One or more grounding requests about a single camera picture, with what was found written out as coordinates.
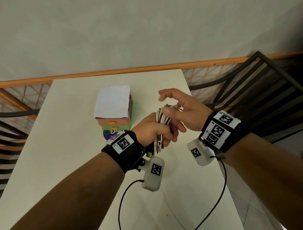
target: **white table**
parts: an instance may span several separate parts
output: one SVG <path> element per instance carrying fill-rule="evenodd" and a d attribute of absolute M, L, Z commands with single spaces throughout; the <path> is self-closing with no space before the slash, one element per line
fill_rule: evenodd
<path fill-rule="evenodd" d="M 93 118 L 98 90 L 130 85 L 133 126 L 173 99 L 158 101 L 158 90 L 190 91 L 181 70 L 55 80 L 17 165 L 0 199 L 0 228 L 10 229 L 64 177 L 100 152 L 102 129 Z M 126 193 L 121 209 L 123 230 L 194 229 L 218 200 L 224 178 L 217 161 L 200 167 L 187 149 L 198 132 L 180 133 L 159 157 L 165 161 L 160 190 L 150 192 L 138 182 Z M 118 229 L 118 208 L 126 187 L 144 172 L 126 174 L 100 229 Z M 200 229 L 243 229 L 228 188 Z"/>

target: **paper sheet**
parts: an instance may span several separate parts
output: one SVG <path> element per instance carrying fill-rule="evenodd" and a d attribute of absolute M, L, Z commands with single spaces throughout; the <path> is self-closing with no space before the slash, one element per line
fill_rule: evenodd
<path fill-rule="evenodd" d="M 101 88 L 95 106 L 94 117 L 128 117 L 130 91 L 130 86 L 110 86 Z"/>

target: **circular sticker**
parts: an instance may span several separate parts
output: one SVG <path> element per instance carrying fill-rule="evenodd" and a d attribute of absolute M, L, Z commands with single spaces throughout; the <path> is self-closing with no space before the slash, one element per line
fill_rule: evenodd
<path fill-rule="evenodd" d="M 120 131 L 128 131 L 127 130 L 103 130 L 103 136 L 105 138 L 105 140 L 108 140 L 109 138 L 111 138 L 112 136 L 114 136 L 116 133 L 120 132 Z"/>

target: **pink drawer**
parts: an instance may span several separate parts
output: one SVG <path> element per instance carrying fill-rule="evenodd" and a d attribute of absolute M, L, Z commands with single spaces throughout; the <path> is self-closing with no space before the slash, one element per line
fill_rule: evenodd
<path fill-rule="evenodd" d="M 130 117 L 131 117 L 131 103 L 132 103 L 132 95 L 129 95 L 129 104 L 128 104 L 128 118 L 98 118 L 95 119 L 98 121 L 99 125 L 127 125 L 130 123 Z"/>

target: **tiled floor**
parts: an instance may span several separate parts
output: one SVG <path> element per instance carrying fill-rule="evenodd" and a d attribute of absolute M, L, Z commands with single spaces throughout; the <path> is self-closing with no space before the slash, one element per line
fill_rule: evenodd
<path fill-rule="evenodd" d="M 221 164 L 220 167 L 224 175 L 224 169 Z M 244 229 L 274 230 L 257 196 L 232 167 L 227 164 L 225 164 L 225 167 L 227 186 Z"/>

